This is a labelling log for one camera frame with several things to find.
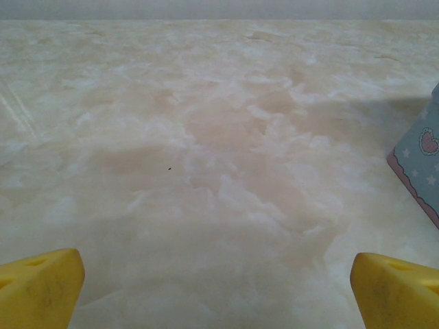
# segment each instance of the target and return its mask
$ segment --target hole in yellow block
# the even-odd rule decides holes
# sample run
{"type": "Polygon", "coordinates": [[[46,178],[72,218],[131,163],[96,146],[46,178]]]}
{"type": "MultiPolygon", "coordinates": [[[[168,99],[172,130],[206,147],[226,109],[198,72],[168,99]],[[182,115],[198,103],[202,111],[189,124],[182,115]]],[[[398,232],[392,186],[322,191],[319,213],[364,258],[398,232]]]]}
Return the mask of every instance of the hole in yellow block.
{"type": "Polygon", "coordinates": [[[0,289],[6,287],[12,281],[14,281],[14,279],[11,279],[11,278],[0,278],[0,289]]]}
{"type": "Polygon", "coordinates": [[[408,267],[407,265],[402,265],[398,263],[388,263],[391,267],[394,269],[398,269],[399,271],[413,271],[411,267],[408,267]]]}
{"type": "Polygon", "coordinates": [[[38,259],[38,260],[33,260],[32,262],[28,262],[25,265],[26,266],[39,266],[41,264],[43,264],[47,259],[43,258],[43,259],[38,259]]]}

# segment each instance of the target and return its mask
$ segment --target red heart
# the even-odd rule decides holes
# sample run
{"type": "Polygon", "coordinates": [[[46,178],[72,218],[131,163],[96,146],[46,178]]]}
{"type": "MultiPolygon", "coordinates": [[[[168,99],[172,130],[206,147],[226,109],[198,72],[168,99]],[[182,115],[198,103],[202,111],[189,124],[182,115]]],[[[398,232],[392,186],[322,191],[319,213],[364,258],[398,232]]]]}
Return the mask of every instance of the red heart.
{"type": "Polygon", "coordinates": [[[439,141],[434,138],[429,128],[425,128],[420,135],[420,150],[428,156],[434,156],[439,151],[439,141]]]}

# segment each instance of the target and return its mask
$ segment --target beige marble surface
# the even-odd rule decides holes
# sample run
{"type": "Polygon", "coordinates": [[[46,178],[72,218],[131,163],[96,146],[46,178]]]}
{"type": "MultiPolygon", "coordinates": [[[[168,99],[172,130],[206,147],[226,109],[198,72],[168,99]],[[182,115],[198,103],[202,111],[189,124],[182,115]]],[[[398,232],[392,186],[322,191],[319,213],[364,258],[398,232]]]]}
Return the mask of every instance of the beige marble surface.
{"type": "Polygon", "coordinates": [[[357,252],[439,267],[385,163],[438,22],[0,22],[0,261],[80,250],[71,329],[363,328],[357,252]]]}

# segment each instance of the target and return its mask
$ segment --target blue box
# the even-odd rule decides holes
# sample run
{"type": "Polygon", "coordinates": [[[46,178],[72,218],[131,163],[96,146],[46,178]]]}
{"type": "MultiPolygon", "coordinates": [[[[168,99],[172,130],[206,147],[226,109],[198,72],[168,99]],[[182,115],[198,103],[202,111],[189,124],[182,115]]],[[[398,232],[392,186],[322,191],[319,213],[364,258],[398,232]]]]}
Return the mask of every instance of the blue box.
{"type": "Polygon", "coordinates": [[[431,93],[431,102],[387,161],[439,228],[439,84],[431,93]]]}

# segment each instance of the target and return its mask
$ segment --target gray wall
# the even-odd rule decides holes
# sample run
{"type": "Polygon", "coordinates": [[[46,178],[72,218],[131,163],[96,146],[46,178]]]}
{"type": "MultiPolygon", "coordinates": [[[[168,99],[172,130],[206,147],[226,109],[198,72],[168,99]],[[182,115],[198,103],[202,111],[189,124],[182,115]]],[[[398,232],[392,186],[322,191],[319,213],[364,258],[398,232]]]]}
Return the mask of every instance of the gray wall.
{"type": "Polygon", "coordinates": [[[439,19],[439,0],[0,0],[0,19],[439,19]]]}

